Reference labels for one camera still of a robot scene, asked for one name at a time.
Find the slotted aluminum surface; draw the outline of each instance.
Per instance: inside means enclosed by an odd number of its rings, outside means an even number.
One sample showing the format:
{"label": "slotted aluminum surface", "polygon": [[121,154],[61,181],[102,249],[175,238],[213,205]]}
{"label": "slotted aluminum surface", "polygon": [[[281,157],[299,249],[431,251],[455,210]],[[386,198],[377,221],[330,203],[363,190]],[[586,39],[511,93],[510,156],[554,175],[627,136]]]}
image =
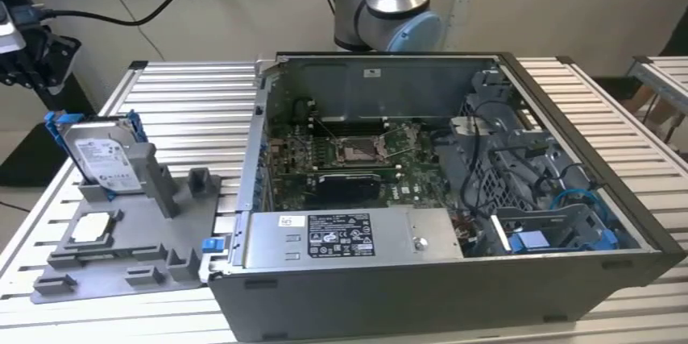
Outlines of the slotted aluminum surface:
{"label": "slotted aluminum surface", "polygon": [[[665,227],[688,249],[688,173],[575,65],[521,60]],[[253,107],[254,64],[154,63],[130,71],[103,114],[137,109],[161,162],[183,174],[206,165],[225,177],[215,232],[231,232]],[[69,162],[0,255],[0,342],[78,340],[233,342],[207,288],[34,305],[47,254],[74,216],[79,176]],[[688,337],[688,262],[655,284],[617,292],[575,324],[483,329],[374,342],[681,342]]]}
{"label": "slotted aluminum surface", "polygon": [[641,57],[630,75],[638,77],[659,96],[688,114],[688,56]]}

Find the warning label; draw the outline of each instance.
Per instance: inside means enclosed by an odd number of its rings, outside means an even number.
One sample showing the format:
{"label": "warning label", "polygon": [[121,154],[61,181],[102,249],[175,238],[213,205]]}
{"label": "warning label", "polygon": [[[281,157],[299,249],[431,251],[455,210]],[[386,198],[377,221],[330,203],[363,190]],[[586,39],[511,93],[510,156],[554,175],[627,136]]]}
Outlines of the warning label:
{"label": "warning label", "polygon": [[375,255],[370,214],[309,215],[309,255],[314,258]]}

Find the sticker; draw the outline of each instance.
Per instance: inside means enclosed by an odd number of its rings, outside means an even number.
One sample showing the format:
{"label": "sticker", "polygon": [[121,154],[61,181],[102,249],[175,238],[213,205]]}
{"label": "sticker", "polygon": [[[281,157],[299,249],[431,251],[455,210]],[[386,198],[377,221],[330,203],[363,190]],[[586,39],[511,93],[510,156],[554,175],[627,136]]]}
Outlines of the sticker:
{"label": "sticker", "polygon": [[306,215],[281,215],[281,227],[305,227]]}
{"label": "sticker", "polygon": [[98,183],[115,192],[142,189],[122,144],[113,139],[79,139],[77,149]]}
{"label": "sticker", "polygon": [[383,77],[383,70],[381,68],[366,68],[365,78],[381,78]]}
{"label": "sticker", "polygon": [[313,258],[375,255],[370,214],[309,215],[309,255]]}

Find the open computer tower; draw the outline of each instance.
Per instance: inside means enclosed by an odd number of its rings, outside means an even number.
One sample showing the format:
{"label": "open computer tower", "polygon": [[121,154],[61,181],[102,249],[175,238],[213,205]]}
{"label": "open computer tower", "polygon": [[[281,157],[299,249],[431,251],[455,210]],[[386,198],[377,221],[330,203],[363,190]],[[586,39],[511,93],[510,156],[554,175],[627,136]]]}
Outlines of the open computer tower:
{"label": "open computer tower", "polygon": [[283,53],[230,256],[242,341],[578,320],[685,257],[507,53]]}

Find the blue cable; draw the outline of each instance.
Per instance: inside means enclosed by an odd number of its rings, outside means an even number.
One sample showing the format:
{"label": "blue cable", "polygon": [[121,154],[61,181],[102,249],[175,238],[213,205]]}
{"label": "blue cable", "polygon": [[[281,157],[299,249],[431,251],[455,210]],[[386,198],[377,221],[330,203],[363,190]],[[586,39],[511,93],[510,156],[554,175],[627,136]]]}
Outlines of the blue cable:
{"label": "blue cable", "polygon": [[597,202],[597,204],[601,207],[601,210],[605,214],[605,220],[602,221],[602,223],[607,224],[607,220],[609,220],[607,208],[605,207],[605,204],[601,201],[601,199],[598,199],[595,194],[591,191],[589,191],[587,189],[566,189],[565,191],[562,191],[559,193],[559,195],[555,196],[555,200],[553,201],[553,204],[550,205],[550,209],[555,209],[555,207],[558,207],[559,201],[562,201],[562,198],[566,197],[567,195],[570,195],[571,193],[581,193],[581,194],[586,195],[587,197],[590,197]]}

